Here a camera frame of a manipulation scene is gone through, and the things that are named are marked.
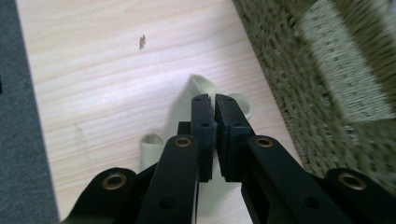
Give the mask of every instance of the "light wood surface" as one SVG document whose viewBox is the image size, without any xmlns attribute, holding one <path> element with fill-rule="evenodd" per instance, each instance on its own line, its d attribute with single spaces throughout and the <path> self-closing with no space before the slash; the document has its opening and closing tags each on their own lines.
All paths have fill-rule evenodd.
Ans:
<svg viewBox="0 0 396 224">
<path fill-rule="evenodd" d="M 246 95 L 256 133 L 297 159 L 231 0 L 17 2 L 61 218 L 100 172 L 138 170 L 191 74 Z M 240 189 L 220 200 L 199 223 L 251 222 Z"/>
</svg>

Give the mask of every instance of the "gray carpet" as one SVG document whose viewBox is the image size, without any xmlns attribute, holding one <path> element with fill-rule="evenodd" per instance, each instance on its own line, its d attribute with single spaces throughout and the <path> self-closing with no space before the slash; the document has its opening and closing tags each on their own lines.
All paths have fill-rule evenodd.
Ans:
<svg viewBox="0 0 396 224">
<path fill-rule="evenodd" d="M 0 1 L 0 223 L 58 214 L 14 0 Z"/>
</svg>

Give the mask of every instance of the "woven basket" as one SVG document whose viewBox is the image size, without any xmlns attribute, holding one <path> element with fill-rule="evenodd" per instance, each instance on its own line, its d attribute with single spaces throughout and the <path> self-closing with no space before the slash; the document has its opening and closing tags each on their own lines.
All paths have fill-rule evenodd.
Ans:
<svg viewBox="0 0 396 224">
<path fill-rule="evenodd" d="M 389 1 L 234 2 L 305 170 L 351 168 L 396 195 Z"/>
</svg>

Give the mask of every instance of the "woven texture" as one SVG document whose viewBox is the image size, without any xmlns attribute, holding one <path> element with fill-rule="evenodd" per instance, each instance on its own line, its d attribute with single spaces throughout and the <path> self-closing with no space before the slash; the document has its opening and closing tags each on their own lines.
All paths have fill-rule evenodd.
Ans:
<svg viewBox="0 0 396 224">
<path fill-rule="evenodd" d="M 354 169 L 396 195 L 389 1 L 234 2 L 305 170 Z"/>
</svg>

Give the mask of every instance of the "wooden table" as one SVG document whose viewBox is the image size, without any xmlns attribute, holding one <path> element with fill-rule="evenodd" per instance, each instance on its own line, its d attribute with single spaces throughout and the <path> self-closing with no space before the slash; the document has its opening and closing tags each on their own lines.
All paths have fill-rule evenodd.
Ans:
<svg viewBox="0 0 396 224">
<path fill-rule="evenodd" d="M 231 0 L 17 2 L 61 218 L 100 172 L 138 170 L 191 74 L 249 97 L 256 133 L 298 158 Z M 198 222 L 251 222 L 239 190 Z"/>
</svg>

